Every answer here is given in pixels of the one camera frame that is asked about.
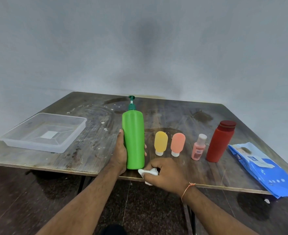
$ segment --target white tissue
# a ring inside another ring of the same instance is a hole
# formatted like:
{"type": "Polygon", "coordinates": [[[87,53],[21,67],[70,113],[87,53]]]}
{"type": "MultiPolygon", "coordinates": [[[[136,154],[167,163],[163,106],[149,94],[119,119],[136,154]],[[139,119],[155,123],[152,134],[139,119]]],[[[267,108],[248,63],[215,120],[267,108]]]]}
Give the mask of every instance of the white tissue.
{"type": "Polygon", "coordinates": [[[137,170],[139,172],[139,174],[141,175],[142,178],[144,178],[144,173],[148,173],[148,174],[152,174],[152,175],[158,175],[158,171],[157,168],[153,168],[149,171],[143,170],[143,169],[138,169],[137,170]]]}

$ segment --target red cap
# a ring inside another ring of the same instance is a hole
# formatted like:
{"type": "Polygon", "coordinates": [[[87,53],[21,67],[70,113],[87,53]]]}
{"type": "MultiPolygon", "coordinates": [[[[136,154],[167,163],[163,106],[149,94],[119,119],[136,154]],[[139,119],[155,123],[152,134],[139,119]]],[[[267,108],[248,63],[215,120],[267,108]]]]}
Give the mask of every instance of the red cap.
{"type": "Polygon", "coordinates": [[[235,129],[236,122],[232,120],[223,120],[220,122],[218,129],[221,131],[233,131],[235,129]]]}

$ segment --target orange thread bracelet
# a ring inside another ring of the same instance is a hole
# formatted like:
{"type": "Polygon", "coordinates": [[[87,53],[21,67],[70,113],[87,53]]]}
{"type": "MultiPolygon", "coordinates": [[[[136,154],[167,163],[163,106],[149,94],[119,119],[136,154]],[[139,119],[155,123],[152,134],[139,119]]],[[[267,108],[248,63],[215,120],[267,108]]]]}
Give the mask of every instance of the orange thread bracelet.
{"type": "Polygon", "coordinates": [[[183,195],[181,196],[181,201],[182,201],[182,203],[183,203],[183,200],[182,200],[182,199],[183,199],[183,196],[184,196],[186,190],[187,190],[190,186],[195,186],[195,185],[196,185],[195,183],[191,183],[191,182],[190,182],[190,184],[188,185],[188,187],[185,189],[183,195]]]}

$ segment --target red bottle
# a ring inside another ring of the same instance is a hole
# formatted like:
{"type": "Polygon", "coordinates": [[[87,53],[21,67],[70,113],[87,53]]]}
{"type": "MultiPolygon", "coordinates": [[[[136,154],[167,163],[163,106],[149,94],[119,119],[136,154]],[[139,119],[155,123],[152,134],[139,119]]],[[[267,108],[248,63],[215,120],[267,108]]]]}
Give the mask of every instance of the red bottle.
{"type": "Polygon", "coordinates": [[[209,162],[218,162],[226,150],[236,126],[236,122],[223,120],[216,128],[207,151],[206,160],[209,162]]]}

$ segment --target plastic bottle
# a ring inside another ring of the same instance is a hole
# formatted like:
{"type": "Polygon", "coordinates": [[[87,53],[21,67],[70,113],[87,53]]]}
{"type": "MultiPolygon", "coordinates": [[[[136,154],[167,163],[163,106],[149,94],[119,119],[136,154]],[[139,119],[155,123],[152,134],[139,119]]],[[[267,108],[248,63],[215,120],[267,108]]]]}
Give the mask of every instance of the plastic bottle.
{"type": "Polygon", "coordinates": [[[216,128],[207,151],[206,160],[209,162],[218,162],[226,150],[236,126],[236,122],[223,120],[216,128]]]}
{"type": "Polygon", "coordinates": [[[192,151],[192,159],[195,161],[198,161],[201,158],[201,155],[203,154],[203,151],[206,147],[207,136],[205,134],[200,134],[198,136],[197,142],[194,143],[193,151],[192,151]]]}
{"type": "Polygon", "coordinates": [[[172,136],[172,142],[171,142],[171,155],[174,157],[178,157],[180,152],[183,150],[185,143],[185,135],[182,133],[175,133],[172,136]]]}
{"type": "Polygon", "coordinates": [[[127,169],[142,169],[144,167],[144,118],[140,111],[135,110],[133,95],[127,112],[122,114],[122,129],[127,150],[127,169]]]}
{"type": "Polygon", "coordinates": [[[168,135],[163,132],[163,131],[158,131],[155,135],[155,154],[157,156],[162,156],[163,152],[167,148],[167,143],[168,143],[168,135]]]}

